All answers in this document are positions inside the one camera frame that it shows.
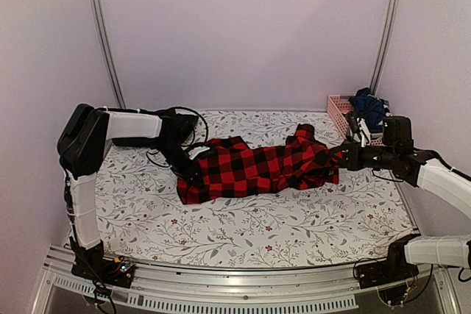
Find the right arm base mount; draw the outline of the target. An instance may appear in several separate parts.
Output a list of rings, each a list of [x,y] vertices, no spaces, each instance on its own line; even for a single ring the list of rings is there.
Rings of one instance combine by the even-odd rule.
[[[403,285],[399,289],[385,289],[379,294],[380,299],[389,306],[405,304],[413,289],[417,287],[419,275],[418,266],[406,260],[405,246],[416,237],[417,235],[406,235],[390,243],[385,260],[358,260],[353,266],[353,277],[358,281],[360,288],[373,288],[412,279],[411,285]]]

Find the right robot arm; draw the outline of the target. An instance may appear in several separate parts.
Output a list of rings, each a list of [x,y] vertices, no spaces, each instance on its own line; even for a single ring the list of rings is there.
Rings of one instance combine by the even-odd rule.
[[[384,118],[382,141],[381,146],[347,141],[330,149],[319,163],[335,163],[348,171],[391,171],[397,181],[432,193],[470,217],[470,177],[447,164],[438,152],[416,148],[409,118]],[[380,275],[395,282],[409,265],[422,263],[469,269],[470,236],[412,235],[397,240],[389,245]]]

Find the dark green plaid skirt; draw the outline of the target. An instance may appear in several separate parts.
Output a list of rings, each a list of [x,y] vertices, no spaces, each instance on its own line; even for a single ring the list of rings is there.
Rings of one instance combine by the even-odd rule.
[[[193,132],[198,118],[195,115],[163,116],[163,125],[158,138],[115,138],[112,142],[116,146],[157,149],[166,138],[176,142],[184,143]]]

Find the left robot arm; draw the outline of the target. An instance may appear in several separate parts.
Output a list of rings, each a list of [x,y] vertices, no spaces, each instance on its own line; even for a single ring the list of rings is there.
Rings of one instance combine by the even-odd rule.
[[[167,110],[126,110],[79,104],[57,142],[65,174],[64,199],[77,250],[102,249],[96,222],[95,182],[114,140],[138,141],[166,159],[174,174],[189,185],[204,185],[198,163],[184,146],[196,134],[200,113],[186,107]]]

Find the red black plaid shirt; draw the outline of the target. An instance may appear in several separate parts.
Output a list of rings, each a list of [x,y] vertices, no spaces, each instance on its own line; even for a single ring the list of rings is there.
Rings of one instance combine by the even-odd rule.
[[[200,182],[177,180],[183,204],[202,204],[218,198],[245,198],[278,193],[287,188],[306,190],[339,183],[339,165],[327,156],[310,124],[300,124],[280,146],[252,149],[240,136],[214,138],[194,161]]]

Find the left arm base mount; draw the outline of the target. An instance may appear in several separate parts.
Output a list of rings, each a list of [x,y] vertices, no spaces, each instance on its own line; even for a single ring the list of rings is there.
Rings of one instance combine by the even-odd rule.
[[[103,251],[74,250],[75,260],[71,273],[83,279],[97,282],[99,285],[112,285],[120,288],[131,288],[135,275],[135,262],[125,257],[107,259]]]

